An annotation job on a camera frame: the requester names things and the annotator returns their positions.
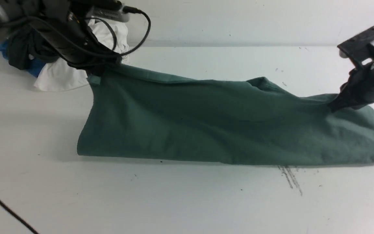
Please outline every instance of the white wall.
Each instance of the white wall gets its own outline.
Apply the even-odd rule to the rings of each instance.
[[[147,46],[334,46],[374,25],[374,0],[123,0],[150,15]],[[142,16],[128,23],[142,38]]]

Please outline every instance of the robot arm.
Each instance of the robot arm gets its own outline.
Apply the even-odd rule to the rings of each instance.
[[[148,16],[117,0],[0,0],[0,43],[24,24],[30,24],[71,67],[101,74],[106,64],[119,63],[125,54],[113,52],[93,35],[85,20],[94,7],[113,12],[113,19],[122,22],[129,20],[129,13],[143,14],[149,22],[149,33]],[[141,46],[147,34],[129,52]]]
[[[331,112],[342,108],[359,109],[374,103],[374,26],[339,44],[340,56],[349,58],[355,68],[349,73],[347,83],[328,107]],[[362,62],[372,59],[366,65]]]

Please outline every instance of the scuff mark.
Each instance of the scuff mark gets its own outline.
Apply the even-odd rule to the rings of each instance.
[[[283,175],[285,175],[285,177],[287,178],[288,184],[290,185],[290,188],[293,189],[294,187],[292,187],[290,178],[288,177],[287,173],[285,172],[284,167],[283,166],[278,166],[278,169],[282,172]]]
[[[291,177],[292,182],[294,183],[295,187],[298,188],[300,191],[301,196],[303,195],[303,191],[301,190],[300,185],[298,184],[297,178],[295,178],[294,173],[292,173],[291,169],[288,166],[285,166],[285,169],[287,170],[288,174]]]

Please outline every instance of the white cloth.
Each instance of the white cloth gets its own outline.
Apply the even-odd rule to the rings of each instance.
[[[126,42],[128,28],[126,25],[122,22],[108,19],[105,21],[110,24],[118,39],[115,52],[123,53],[128,51],[129,46]],[[89,26],[92,28],[93,34],[95,34],[100,43],[104,44],[109,49],[113,48],[113,37],[105,24],[102,22],[94,23],[94,20],[92,19],[89,22]],[[127,61],[128,57],[124,56],[122,62],[126,63]],[[56,62],[48,63],[43,67],[40,75],[34,83],[34,87],[46,92],[61,92],[76,89],[88,84],[87,74],[84,70],[71,68],[67,65],[67,62],[64,59],[59,58]]]

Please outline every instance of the folded fabric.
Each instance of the folded fabric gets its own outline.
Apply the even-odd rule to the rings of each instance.
[[[122,53],[129,50],[129,46],[126,42],[128,35],[128,28],[122,22],[108,21],[112,27],[117,39],[117,47],[115,52]],[[113,48],[113,37],[108,27],[102,22],[95,23],[94,20],[89,22],[89,26],[92,28],[98,41],[108,48]],[[67,65],[67,62],[60,58],[54,63],[48,63],[40,75],[34,86],[40,91],[47,92],[61,92],[71,89],[76,89],[85,85],[88,85],[87,74],[84,70],[78,70],[71,68]]]
[[[192,80],[121,65],[92,84],[80,155],[319,166],[374,163],[374,111],[256,78]]]

